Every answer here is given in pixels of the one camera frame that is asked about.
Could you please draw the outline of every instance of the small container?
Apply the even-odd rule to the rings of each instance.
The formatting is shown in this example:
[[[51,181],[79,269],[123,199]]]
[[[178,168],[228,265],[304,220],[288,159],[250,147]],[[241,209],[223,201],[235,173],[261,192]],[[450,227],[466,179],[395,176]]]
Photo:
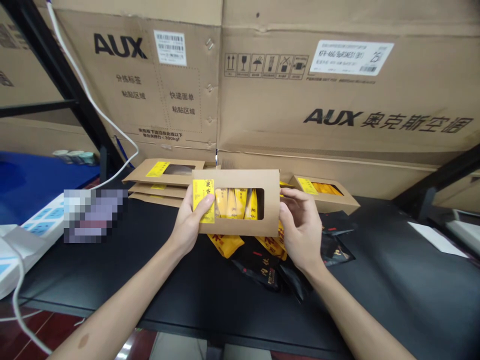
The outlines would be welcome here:
[[[78,150],[78,151],[70,151],[67,156],[71,159],[71,161],[73,161],[75,164],[78,164],[78,165],[83,165],[84,161],[83,159],[80,157],[80,154],[83,154],[84,152],[81,151],[81,150]]]
[[[73,161],[70,159],[70,156],[68,156],[68,153],[68,150],[57,150],[52,152],[51,154],[56,158],[62,160],[65,164],[73,164]]]
[[[93,152],[83,152],[79,155],[79,157],[82,159],[83,163],[87,164],[88,166],[97,165],[97,159],[95,159],[95,154]]]

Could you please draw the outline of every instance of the electrical cable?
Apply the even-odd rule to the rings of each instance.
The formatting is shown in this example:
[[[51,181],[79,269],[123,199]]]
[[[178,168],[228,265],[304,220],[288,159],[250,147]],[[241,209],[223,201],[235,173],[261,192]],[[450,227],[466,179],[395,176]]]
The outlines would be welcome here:
[[[27,315],[23,315],[21,318],[26,319],[26,318],[32,317],[34,315],[40,314],[42,312],[43,312],[43,310],[38,310],[38,311],[35,311],[35,312],[32,312],[32,313],[29,313]],[[3,318],[0,318],[0,323],[7,322],[7,321],[13,321],[13,320],[17,320],[17,318],[16,317],[3,317]]]
[[[61,48],[63,49],[66,57],[68,58],[68,60],[70,61],[71,65],[73,66],[76,74],[78,75],[79,79],[80,79],[80,82],[83,86],[83,90],[85,91],[85,94],[88,98],[88,100],[90,101],[90,103],[93,105],[93,107],[95,108],[95,110],[100,114],[100,116],[102,118],[104,118],[110,125],[113,126],[113,128],[115,130],[117,130],[120,134],[122,134],[125,139],[127,139],[132,145],[133,147],[135,148],[135,153],[130,156],[130,158],[123,164],[123,166],[120,168],[120,170],[118,170],[116,172],[115,175],[113,175],[111,178],[109,178],[108,180],[102,182],[101,184],[95,186],[95,187],[92,187],[90,190],[95,190],[95,189],[98,189],[99,187],[111,182],[113,179],[115,179],[127,166],[128,164],[132,161],[132,159],[134,157],[136,157],[138,154],[139,154],[139,147],[137,146],[137,144],[127,135],[125,134],[117,125],[115,125],[115,123],[109,119],[109,117],[107,115],[105,115],[103,113],[102,110],[100,110],[100,108],[98,107],[98,105],[95,103],[94,99],[92,98],[92,95],[90,94],[90,91],[89,91],[89,87],[87,86],[87,82],[85,81],[85,78],[84,76],[82,75],[82,72],[80,71],[77,63],[75,62],[74,58],[72,57],[72,55],[70,54],[67,46],[65,45],[65,42],[64,42],[64,39],[62,38],[62,35],[60,33],[60,29],[59,29],[59,24],[57,22],[57,17],[55,16],[55,12],[54,12],[54,9],[52,7],[52,0],[47,0],[46,1],[46,7],[48,9],[48,14],[50,15],[50,19],[51,19],[51,22],[53,24],[53,30],[55,32],[55,35],[58,39],[58,42],[60,43],[60,46]],[[16,284],[16,288],[15,288],[15,291],[13,292],[13,297],[12,297],[12,304],[13,304],[13,312],[15,314],[15,319],[17,320],[18,322],[18,325],[20,325],[20,328],[23,330],[23,332],[25,334],[27,334],[30,339],[40,348],[42,349],[43,352],[45,352],[46,354],[50,355],[52,353],[52,350],[50,350],[28,327],[27,325],[25,324],[23,318],[27,318],[27,317],[30,317],[30,316],[33,316],[35,314],[38,314],[40,311],[37,311],[35,313],[31,313],[31,314],[28,314],[28,315],[25,315],[22,317],[22,314],[20,313],[20,307],[19,307],[19,293],[20,293],[20,288],[22,287],[22,284],[24,282],[24,278],[25,278],[25,265],[24,265],[24,261],[22,259],[22,256],[20,255],[20,253],[17,251],[17,249],[15,249],[8,241],[6,241],[5,239],[3,239],[6,244],[11,248],[11,250],[15,253],[17,259],[18,259],[18,269],[19,269],[19,279],[18,279],[18,283]],[[12,318],[5,318],[5,319],[0,319],[0,322],[1,321],[9,321],[11,320]]]
[[[15,291],[13,292],[13,297],[12,297],[12,304],[13,304],[13,313],[15,314],[16,321],[18,322],[18,325],[20,325],[20,328],[23,330],[25,334],[28,335],[28,337],[40,348],[42,351],[48,355],[52,353],[52,350],[50,350],[34,333],[32,330],[30,330],[27,325],[25,324],[22,314],[20,313],[20,307],[19,307],[19,292],[20,288],[22,287],[22,284],[25,279],[25,265],[24,265],[24,260],[22,259],[22,255],[17,251],[16,248],[12,246],[6,239],[3,239],[5,243],[10,247],[10,249],[14,252],[14,254],[17,257],[18,260],[18,271],[19,271],[19,277],[18,277],[18,282],[16,284]]]
[[[66,57],[68,58],[68,60],[70,60],[71,65],[73,66],[73,68],[75,69],[75,72],[77,73],[78,77],[80,78],[80,82],[83,86],[83,89],[85,90],[85,93],[86,93],[86,96],[87,96],[88,100],[90,100],[91,104],[93,105],[95,110],[101,115],[101,117],[104,118],[110,125],[112,125],[115,128],[115,130],[117,130],[120,134],[122,134],[135,147],[135,150],[136,150],[135,153],[132,156],[130,156],[130,158],[123,164],[123,166],[120,168],[120,170],[117,171],[117,173],[115,175],[113,175],[108,180],[102,182],[101,184],[99,184],[95,187],[92,187],[90,189],[90,190],[95,190],[95,189],[98,189],[99,187],[111,182],[113,179],[115,179],[128,166],[128,164],[132,161],[132,159],[138,155],[139,147],[127,134],[125,134],[117,125],[115,125],[114,122],[112,120],[110,120],[109,117],[107,115],[105,115],[103,113],[103,111],[100,110],[100,108],[95,103],[94,99],[92,98],[92,95],[90,94],[89,88],[87,86],[87,82],[85,81],[84,76],[82,75],[82,72],[80,71],[79,67],[77,66],[77,63],[75,62],[74,58],[70,54],[69,50],[67,49],[67,46],[64,43],[64,39],[62,38],[62,35],[60,34],[60,29],[59,29],[59,24],[57,22],[57,17],[55,16],[54,8],[52,7],[52,0],[47,0],[46,1],[46,7],[48,8],[48,13],[50,15],[51,22],[53,24],[53,30],[55,32],[55,35],[56,35],[57,39],[58,39],[58,42],[60,43],[63,51],[65,52]]]

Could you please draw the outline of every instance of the forearm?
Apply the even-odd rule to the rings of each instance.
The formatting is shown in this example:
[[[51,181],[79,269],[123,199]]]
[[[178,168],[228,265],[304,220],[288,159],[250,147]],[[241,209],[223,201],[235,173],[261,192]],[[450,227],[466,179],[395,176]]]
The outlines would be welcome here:
[[[181,250],[173,241],[167,241],[49,359],[114,359],[181,258]]]
[[[357,360],[412,360],[412,354],[361,306],[323,264],[304,272]]]

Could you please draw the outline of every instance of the blue cloth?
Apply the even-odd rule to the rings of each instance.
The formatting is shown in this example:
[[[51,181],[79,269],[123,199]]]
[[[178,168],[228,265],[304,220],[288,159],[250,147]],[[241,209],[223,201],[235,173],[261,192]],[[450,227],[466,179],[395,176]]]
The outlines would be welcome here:
[[[65,189],[82,189],[99,174],[99,166],[0,151],[0,225],[24,223]]]

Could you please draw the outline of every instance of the left hand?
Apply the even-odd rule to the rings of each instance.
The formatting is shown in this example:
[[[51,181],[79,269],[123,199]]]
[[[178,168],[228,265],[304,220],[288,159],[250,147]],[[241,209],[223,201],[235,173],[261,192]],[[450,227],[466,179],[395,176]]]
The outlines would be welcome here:
[[[198,203],[195,211],[193,211],[194,199],[192,191],[192,185],[189,185],[185,198],[178,209],[175,226],[169,239],[169,241],[180,248],[183,256],[194,248],[199,235],[200,219],[210,209],[215,200],[213,194],[208,194]]]

